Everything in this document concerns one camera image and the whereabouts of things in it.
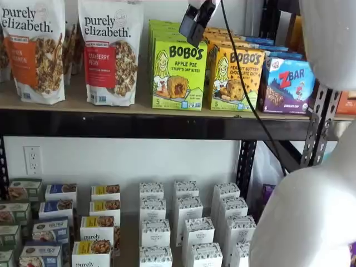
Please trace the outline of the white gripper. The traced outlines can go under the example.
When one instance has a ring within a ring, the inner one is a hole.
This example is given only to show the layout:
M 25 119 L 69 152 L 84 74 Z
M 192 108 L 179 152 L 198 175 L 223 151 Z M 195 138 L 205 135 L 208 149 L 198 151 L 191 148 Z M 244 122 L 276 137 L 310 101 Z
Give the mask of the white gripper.
M 188 8 L 180 24 L 179 32 L 188 43 L 198 47 L 205 28 L 220 5 L 221 0 L 188 0 Z

